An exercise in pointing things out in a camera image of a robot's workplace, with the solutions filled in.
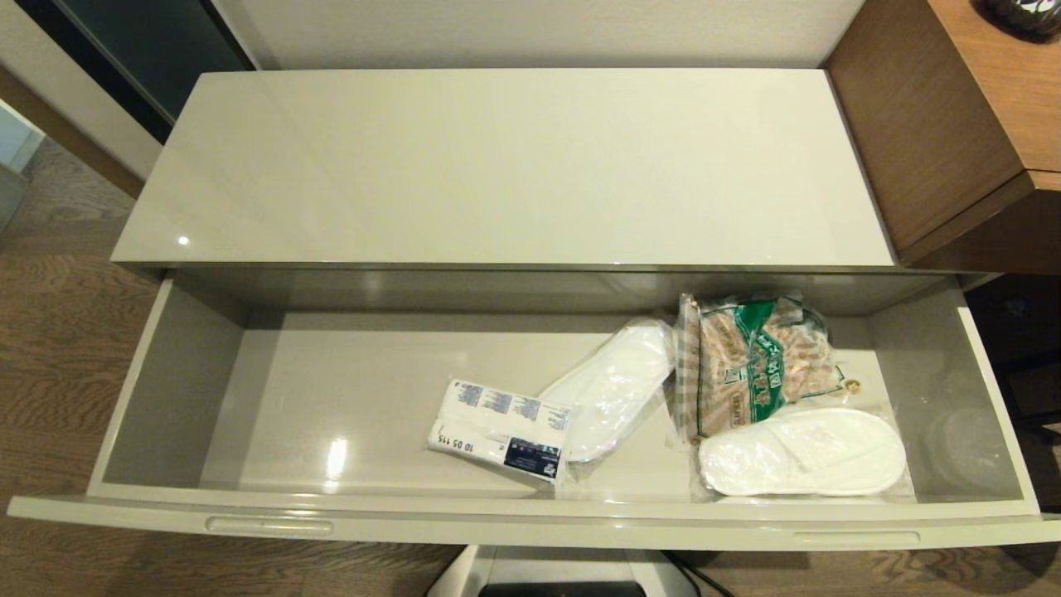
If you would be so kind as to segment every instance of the white drawer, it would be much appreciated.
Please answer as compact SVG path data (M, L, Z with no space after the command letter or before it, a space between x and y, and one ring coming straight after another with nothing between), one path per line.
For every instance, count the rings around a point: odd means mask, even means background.
M631 316L800 287L909 479L868 498L706 498L661 408L588 481L424 450L451 376L535 394ZM956 426L975 442L955 440ZM937 275L189 268L159 292L84 497L12 515L306 539L683 549L1061 540L972 318Z

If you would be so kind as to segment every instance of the black power cord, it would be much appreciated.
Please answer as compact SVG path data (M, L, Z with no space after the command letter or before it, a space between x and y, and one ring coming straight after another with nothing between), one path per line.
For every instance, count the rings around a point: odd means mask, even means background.
M693 586L696 587L696 594L698 596L702 597L703 594L700 593L700 587L696 586L696 583L693 582L693 579L689 578L690 574L692 574L696 578L702 580L703 582L708 583L708 585L711 589L714 589L715 591L717 591L718 594L721 595L723 597L736 597L735 595L733 595L732 593L730 593L730 591L728 589L726 589L725 586L723 586L721 584L719 584L715 579L713 579L713 578L709 577L708 575L703 574L696 566L693 566L689 562L682 560L674 551L667 551L667 550L664 549L661 552L663 554L664 558L666 558L667 560L669 560L671 563L674 564L674 566L676 568L678 568L678 570L682 575L684 575L684 577L686 579L689 579L690 582L693 583Z

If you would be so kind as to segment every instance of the cabinet top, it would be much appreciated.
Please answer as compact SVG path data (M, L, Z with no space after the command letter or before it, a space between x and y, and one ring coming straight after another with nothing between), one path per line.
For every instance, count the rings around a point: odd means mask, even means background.
M894 263L824 72L203 75L116 261Z

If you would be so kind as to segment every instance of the white glossy cabinet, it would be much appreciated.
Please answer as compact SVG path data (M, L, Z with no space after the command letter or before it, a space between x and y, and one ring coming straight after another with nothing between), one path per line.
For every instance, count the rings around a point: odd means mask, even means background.
M891 258L816 71L207 75L115 259L170 268L87 496L181 532L688 549L1061 540L960 291ZM799 287L908 475L690 490L661 407L557 488L424 450L450 377L535 394L633 316ZM961 442L975 433L975 450Z

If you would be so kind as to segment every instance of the wooden cabinet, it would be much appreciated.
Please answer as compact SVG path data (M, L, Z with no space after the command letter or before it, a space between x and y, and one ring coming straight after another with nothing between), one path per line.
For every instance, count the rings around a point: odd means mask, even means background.
M868 0L827 67L903 264L1061 274L1061 43Z

